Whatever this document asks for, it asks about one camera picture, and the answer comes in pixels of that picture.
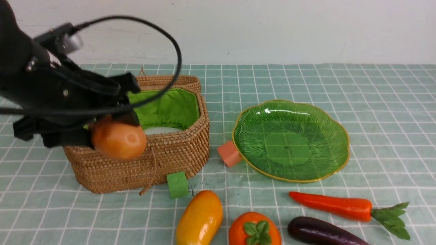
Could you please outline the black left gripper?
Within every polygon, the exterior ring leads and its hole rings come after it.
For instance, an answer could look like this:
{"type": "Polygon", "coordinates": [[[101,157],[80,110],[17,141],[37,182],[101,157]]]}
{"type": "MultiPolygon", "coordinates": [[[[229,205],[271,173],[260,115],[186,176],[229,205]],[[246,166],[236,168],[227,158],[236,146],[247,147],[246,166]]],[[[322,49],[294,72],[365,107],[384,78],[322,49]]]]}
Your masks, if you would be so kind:
{"type": "MultiPolygon", "coordinates": [[[[131,73],[104,77],[71,62],[58,65],[37,58],[1,58],[1,96],[21,107],[10,114],[14,136],[30,141],[42,137],[47,148],[82,146],[94,149],[84,127],[105,115],[102,108],[129,105],[129,93],[141,91],[131,73]]],[[[134,109],[111,113],[114,121],[139,127],[134,109]]]]}

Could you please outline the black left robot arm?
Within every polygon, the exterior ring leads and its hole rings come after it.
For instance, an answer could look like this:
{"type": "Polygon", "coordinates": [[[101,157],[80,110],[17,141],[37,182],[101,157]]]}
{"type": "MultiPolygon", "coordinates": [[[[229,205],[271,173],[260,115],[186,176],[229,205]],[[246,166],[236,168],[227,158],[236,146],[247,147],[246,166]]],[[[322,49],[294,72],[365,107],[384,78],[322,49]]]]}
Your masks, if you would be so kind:
{"type": "Polygon", "coordinates": [[[132,109],[84,114],[128,105],[127,93],[138,93],[140,87],[131,73],[105,77],[70,60],[67,53],[78,46],[74,31],[67,23],[32,39],[20,30],[11,5],[1,1],[1,97],[28,110],[13,123],[16,138],[28,142],[38,134],[48,148],[93,148],[85,126],[95,119],[109,116],[132,127],[140,125],[132,109]]]}

